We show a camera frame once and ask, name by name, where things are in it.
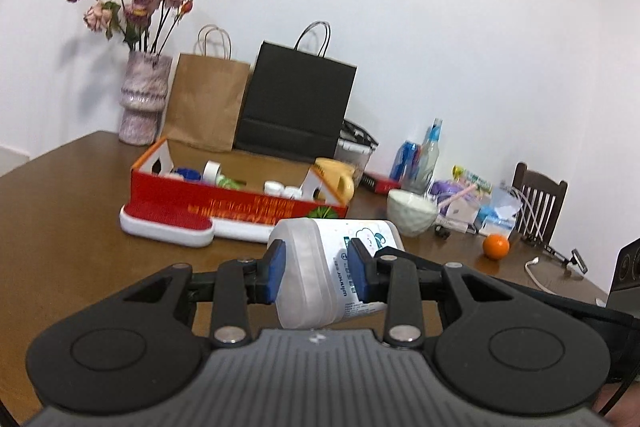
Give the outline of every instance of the pink vase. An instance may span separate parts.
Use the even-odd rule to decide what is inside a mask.
[[[124,107],[118,137],[131,145],[149,145],[156,139],[166,105],[171,58],[129,52],[120,105]]]

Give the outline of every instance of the cup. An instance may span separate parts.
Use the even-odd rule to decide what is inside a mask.
[[[320,171],[324,181],[335,190],[344,203],[351,201],[355,190],[355,185],[353,184],[355,167],[353,165],[330,158],[316,158],[314,167]]]
[[[394,188],[386,198],[386,217],[406,237],[416,237],[438,217],[438,206],[428,198]]]

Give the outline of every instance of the black paper bag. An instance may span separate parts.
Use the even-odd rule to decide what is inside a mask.
[[[298,51],[302,37],[323,25],[318,55]],[[290,160],[333,158],[347,109],[355,66],[326,58],[331,29],[315,22],[295,47],[260,47],[236,132],[235,147]]]

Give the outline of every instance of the chair back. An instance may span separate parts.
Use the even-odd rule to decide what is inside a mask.
[[[556,222],[562,209],[567,183],[556,183],[540,172],[530,171],[527,164],[520,162],[513,175],[513,186],[523,192],[533,208],[523,204],[518,214],[515,230],[520,233],[536,233],[532,216],[535,216],[542,232],[543,241],[548,245],[556,229]]]

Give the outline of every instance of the bottle label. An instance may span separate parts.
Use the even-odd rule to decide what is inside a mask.
[[[434,125],[431,128],[431,132],[429,133],[429,140],[433,141],[433,142],[437,142],[440,139],[440,129],[442,127],[442,124],[439,125]]]
[[[384,247],[397,248],[391,227],[384,221],[361,219],[314,219],[326,256],[326,263],[338,299],[336,321],[359,317],[385,309],[384,303],[365,304],[358,300],[347,263],[347,245],[355,237],[361,240],[373,257]]]

